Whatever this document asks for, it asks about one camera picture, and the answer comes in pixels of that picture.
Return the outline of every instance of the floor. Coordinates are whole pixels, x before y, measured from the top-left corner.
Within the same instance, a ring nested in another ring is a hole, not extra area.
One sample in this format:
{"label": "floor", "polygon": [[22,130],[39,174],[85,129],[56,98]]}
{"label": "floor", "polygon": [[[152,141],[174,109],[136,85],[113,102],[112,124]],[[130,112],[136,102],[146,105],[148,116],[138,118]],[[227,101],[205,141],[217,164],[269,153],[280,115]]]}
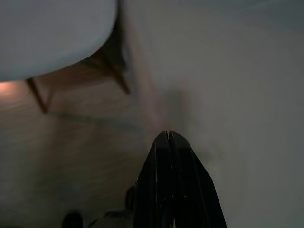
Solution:
{"label": "floor", "polygon": [[102,218],[123,207],[148,153],[126,78],[131,95],[82,63],[35,78],[47,115],[23,81],[0,84],[0,228],[58,228],[71,210],[101,218],[95,227],[131,225]]}

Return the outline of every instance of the white chair seat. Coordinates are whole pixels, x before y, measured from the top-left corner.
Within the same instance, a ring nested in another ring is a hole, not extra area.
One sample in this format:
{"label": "white chair seat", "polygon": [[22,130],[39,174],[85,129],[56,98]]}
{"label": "white chair seat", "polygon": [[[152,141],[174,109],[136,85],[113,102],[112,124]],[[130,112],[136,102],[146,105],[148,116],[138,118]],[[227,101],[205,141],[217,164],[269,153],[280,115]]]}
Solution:
{"label": "white chair seat", "polygon": [[108,39],[115,0],[0,1],[0,81],[26,79],[89,57]]}

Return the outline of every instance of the wooden chair leg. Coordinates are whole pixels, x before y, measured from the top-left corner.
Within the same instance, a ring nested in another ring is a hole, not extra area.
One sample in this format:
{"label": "wooden chair leg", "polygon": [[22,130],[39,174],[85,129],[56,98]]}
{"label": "wooden chair leg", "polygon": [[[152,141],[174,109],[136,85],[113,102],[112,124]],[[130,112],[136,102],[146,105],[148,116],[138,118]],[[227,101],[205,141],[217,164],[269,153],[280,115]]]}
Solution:
{"label": "wooden chair leg", "polygon": [[37,86],[36,86],[36,83],[35,83],[34,79],[31,77],[31,78],[25,79],[25,81],[28,84],[30,90],[32,91],[32,93],[34,95],[34,98],[37,101],[41,111],[44,114],[46,114],[48,112],[48,109],[47,109],[47,107],[45,106],[45,104],[43,103],[43,101],[41,99],[40,93],[37,89]]}
{"label": "wooden chair leg", "polygon": [[127,83],[124,80],[124,77],[118,72],[115,67],[112,65],[112,63],[99,51],[92,55],[92,58],[96,58],[104,63],[104,65],[110,70],[112,73],[112,76],[114,80],[118,83],[118,85],[122,88],[122,90],[126,94],[130,94],[130,89],[127,85]]}

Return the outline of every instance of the white wall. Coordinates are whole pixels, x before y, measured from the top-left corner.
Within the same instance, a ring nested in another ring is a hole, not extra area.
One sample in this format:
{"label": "white wall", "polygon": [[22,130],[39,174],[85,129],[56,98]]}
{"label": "white wall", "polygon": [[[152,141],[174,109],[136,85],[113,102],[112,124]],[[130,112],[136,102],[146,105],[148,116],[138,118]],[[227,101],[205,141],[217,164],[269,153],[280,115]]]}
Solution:
{"label": "white wall", "polygon": [[228,227],[303,227],[304,3],[125,3],[150,127],[188,138]]}

